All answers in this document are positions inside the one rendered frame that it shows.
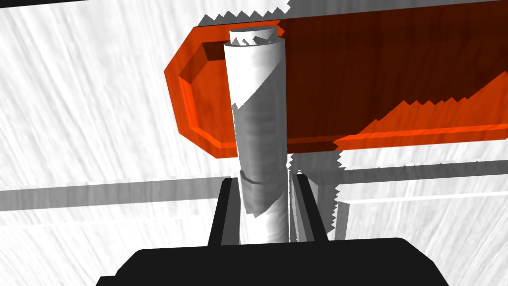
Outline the orange wooden tray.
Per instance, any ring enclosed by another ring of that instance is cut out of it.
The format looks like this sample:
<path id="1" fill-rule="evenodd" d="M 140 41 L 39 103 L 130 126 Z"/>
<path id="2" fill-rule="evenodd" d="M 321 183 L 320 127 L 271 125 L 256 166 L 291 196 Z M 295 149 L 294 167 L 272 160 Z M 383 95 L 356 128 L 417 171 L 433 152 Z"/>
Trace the orange wooden tray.
<path id="1" fill-rule="evenodd" d="M 179 133 L 238 156 L 224 45 L 285 40 L 288 153 L 508 138 L 508 0 L 195 27 L 164 74 Z"/>

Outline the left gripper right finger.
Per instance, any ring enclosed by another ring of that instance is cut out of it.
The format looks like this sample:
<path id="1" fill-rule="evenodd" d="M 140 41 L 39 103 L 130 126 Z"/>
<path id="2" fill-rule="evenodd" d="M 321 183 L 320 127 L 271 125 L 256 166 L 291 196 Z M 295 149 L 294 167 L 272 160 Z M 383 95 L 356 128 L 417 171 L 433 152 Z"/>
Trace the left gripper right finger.
<path id="1" fill-rule="evenodd" d="M 322 222 L 308 177 L 293 173 L 291 180 L 291 210 L 297 242 L 325 242 L 327 233 Z"/>

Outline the white cylindrical bottle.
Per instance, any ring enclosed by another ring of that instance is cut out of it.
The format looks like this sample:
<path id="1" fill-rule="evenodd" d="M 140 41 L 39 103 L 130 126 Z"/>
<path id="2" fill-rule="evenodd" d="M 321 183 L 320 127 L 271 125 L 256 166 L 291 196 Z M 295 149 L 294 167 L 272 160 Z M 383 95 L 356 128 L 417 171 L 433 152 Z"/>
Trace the white cylindrical bottle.
<path id="1" fill-rule="evenodd" d="M 224 45 L 248 243 L 289 241 L 285 40 L 276 26 Z"/>

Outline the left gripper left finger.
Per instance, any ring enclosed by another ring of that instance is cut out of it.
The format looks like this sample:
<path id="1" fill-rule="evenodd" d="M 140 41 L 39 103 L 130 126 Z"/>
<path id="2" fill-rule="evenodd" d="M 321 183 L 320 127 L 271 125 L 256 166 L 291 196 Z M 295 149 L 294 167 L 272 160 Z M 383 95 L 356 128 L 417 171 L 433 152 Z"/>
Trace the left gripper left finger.
<path id="1" fill-rule="evenodd" d="M 208 246 L 240 244 L 241 199 L 237 178 L 223 180 Z"/>

